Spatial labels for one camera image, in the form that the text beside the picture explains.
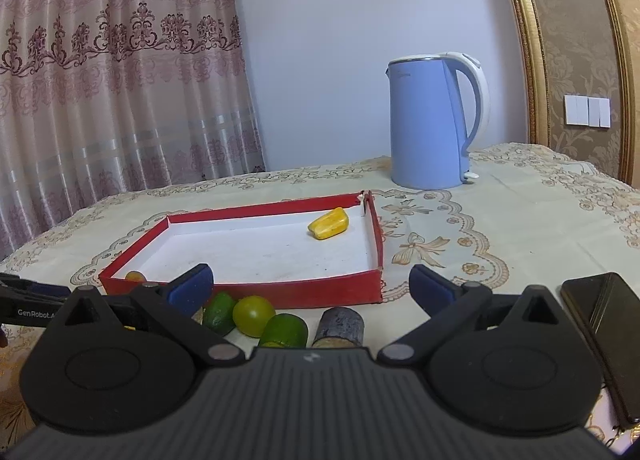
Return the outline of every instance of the tablecloth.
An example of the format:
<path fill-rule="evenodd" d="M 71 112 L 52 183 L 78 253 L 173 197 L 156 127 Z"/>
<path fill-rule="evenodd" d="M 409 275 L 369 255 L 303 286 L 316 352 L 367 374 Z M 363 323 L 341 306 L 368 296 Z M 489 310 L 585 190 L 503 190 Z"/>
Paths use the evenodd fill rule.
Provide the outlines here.
<path fill-rule="evenodd" d="M 390 180 L 389 158 L 380 157 L 123 193 L 82 209 L 27 243 L 0 263 L 0 271 L 71 287 L 99 285 L 98 273 L 167 214 L 370 189 L 384 234 L 383 303 L 356 309 L 365 320 L 365 344 L 374 354 L 428 318 L 408 295 L 408 273 L 415 263 L 458 283 L 482 281 L 497 293 L 520 293 L 528 284 L 541 283 L 558 295 L 568 278 L 616 271 L 640 294 L 639 192 L 590 163 L 537 145 L 508 143 L 471 157 L 472 171 L 480 178 L 448 190 L 399 187 Z M 293 312 L 313 333 L 322 311 Z M 17 379 L 42 330 L 5 331 L 9 346 L 0 350 L 3 448 L 33 426 Z M 230 339 L 247 352 L 255 344 L 237 331 Z M 633 347 L 636 337 L 628 339 Z M 626 433 L 615 428 L 606 390 L 588 427 L 616 450 L 640 436 L 640 427 Z"/>

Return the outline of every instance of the curtain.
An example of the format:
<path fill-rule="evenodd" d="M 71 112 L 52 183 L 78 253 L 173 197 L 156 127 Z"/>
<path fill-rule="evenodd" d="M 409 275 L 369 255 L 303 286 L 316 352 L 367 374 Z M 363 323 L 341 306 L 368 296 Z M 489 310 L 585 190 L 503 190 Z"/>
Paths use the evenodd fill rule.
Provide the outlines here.
<path fill-rule="evenodd" d="M 0 260 L 105 196 L 263 166 L 234 0 L 0 0 Z"/>

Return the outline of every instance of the smartphone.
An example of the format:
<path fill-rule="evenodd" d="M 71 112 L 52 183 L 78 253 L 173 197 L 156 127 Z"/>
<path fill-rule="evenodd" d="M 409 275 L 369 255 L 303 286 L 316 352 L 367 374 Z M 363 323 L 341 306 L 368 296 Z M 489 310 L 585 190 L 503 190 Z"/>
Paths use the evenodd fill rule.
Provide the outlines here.
<path fill-rule="evenodd" d="M 602 367 L 623 429 L 640 422 L 640 299 L 620 275 L 567 280 L 562 299 Z"/>

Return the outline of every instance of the sugarcane piece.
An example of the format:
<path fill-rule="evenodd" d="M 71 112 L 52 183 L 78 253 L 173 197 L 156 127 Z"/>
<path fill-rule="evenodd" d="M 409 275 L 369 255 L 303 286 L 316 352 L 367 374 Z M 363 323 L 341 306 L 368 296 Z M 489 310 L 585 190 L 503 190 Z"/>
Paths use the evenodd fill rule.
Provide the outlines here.
<path fill-rule="evenodd" d="M 347 227 L 349 227 L 349 216 L 343 208 L 337 207 L 316 218 L 308 225 L 307 229 L 316 239 L 324 240 L 343 233 Z"/>
<path fill-rule="evenodd" d="M 362 346 L 363 338 L 362 316 L 347 307 L 333 307 L 322 314 L 311 348 L 354 348 Z"/>
<path fill-rule="evenodd" d="M 196 323 L 198 323 L 198 325 L 202 325 L 203 316 L 204 316 L 204 309 L 203 307 L 200 307 L 196 311 L 196 313 L 191 316 L 191 319 L 193 319 Z"/>

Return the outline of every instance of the gold frame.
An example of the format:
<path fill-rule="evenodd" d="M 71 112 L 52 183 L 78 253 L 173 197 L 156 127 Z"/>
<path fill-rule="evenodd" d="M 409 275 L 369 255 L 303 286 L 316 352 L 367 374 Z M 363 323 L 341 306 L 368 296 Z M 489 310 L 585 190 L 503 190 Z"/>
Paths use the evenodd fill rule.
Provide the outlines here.
<path fill-rule="evenodd" d="M 631 67 L 631 53 L 625 23 L 619 0 L 606 0 L 609 19 L 613 30 L 620 78 L 620 170 L 618 178 L 631 184 L 636 160 L 636 137 L 639 126 L 636 123 L 636 101 L 634 98 L 634 78 Z"/>
<path fill-rule="evenodd" d="M 625 24 L 618 0 L 605 0 L 612 26 L 618 76 L 620 78 L 620 170 L 618 178 L 631 183 L 636 155 L 636 137 L 640 137 L 640 119 L 636 123 L 636 107 L 633 94 L 634 81 L 631 55 Z M 546 74 L 545 51 L 536 13 L 534 0 L 513 0 L 516 13 L 522 55 L 527 80 L 527 100 L 529 103 L 529 142 L 551 146 L 550 103 L 548 77 Z"/>
<path fill-rule="evenodd" d="M 513 0 L 518 21 L 522 57 L 527 79 L 527 102 L 529 104 L 529 142 L 551 146 L 550 105 L 548 79 L 545 67 L 545 52 L 540 32 L 540 22 L 533 0 Z"/>

